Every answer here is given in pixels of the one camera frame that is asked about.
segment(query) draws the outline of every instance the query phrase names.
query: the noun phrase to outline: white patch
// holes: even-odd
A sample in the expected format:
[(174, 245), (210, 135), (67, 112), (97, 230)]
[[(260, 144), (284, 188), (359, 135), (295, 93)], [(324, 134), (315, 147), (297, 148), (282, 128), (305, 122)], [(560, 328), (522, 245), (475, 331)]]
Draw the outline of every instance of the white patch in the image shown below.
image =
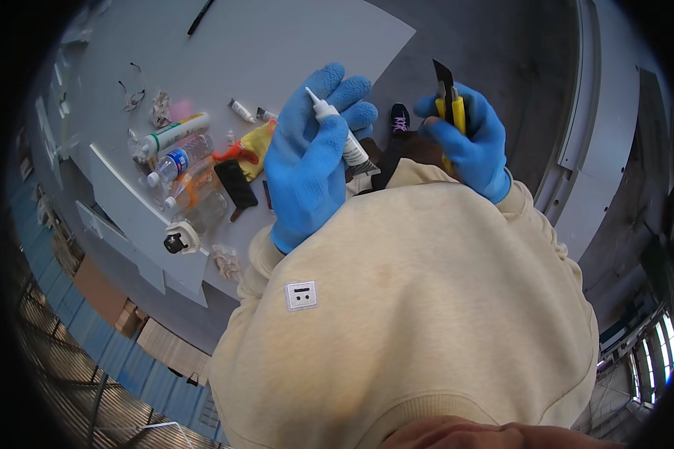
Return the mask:
[(317, 307), (317, 284), (315, 281), (285, 284), (285, 299), (288, 310), (296, 312)]

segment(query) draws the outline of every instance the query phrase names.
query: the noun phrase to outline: sweatshirt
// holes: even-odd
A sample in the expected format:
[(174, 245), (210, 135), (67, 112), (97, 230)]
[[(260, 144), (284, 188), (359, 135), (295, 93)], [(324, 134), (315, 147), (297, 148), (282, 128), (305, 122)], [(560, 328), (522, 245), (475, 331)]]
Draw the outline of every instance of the sweatshirt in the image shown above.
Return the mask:
[(209, 377), (237, 449), (375, 448), (434, 415), (569, 427), (591, 396), (582, 272), (518, 181), (495, 206), (401, 159), (288, 256), (262, 229), (249, 260)]

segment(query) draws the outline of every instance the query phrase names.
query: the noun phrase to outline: shoe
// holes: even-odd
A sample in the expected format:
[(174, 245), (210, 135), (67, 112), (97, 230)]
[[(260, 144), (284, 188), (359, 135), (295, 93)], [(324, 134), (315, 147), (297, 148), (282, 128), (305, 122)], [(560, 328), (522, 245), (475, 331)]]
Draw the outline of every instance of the shoe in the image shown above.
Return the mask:
[(395, 103), (389, 114), (389, 122), (392, 124), (392, 132), (410, 130), (410, 113), (402, 103)]

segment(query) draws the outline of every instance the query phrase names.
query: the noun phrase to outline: yellow utility knife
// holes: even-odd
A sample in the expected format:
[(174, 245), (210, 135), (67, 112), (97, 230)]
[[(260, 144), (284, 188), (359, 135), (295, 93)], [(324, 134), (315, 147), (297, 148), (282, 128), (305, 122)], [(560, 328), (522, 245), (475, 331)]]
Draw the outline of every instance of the yellow utility knife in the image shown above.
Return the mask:
[[(434, 70), (437, 72), (437, 81), (439, 82), (437, 89), (437, 99), (434, 100), (437, 106), (439, 116), (447, 123), (454, 126), (462, 134), (467, 134), (467, 115), (464, 113), (464, 98), (459, 96), (457, 88), (454, 87), (454, 79), (449, 68), (440, 64), (436, 59), (434, 62)], [(442, 163), (449, 175), (454, 175), (454, 166), (452, 162), (442, 155)]]

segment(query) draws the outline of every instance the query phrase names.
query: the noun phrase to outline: black phone case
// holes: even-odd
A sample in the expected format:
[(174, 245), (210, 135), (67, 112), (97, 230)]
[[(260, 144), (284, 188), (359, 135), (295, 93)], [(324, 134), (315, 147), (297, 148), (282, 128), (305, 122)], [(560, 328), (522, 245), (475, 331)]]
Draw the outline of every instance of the black phone case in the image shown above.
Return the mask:
[(225, 186), (227, 194), (235, 203), (237, 209), (247, 209), (257, 205), (257, 197), (252, 192), (239, 162), (234, 159), (222, 162), (215, 166), (215, 173)]

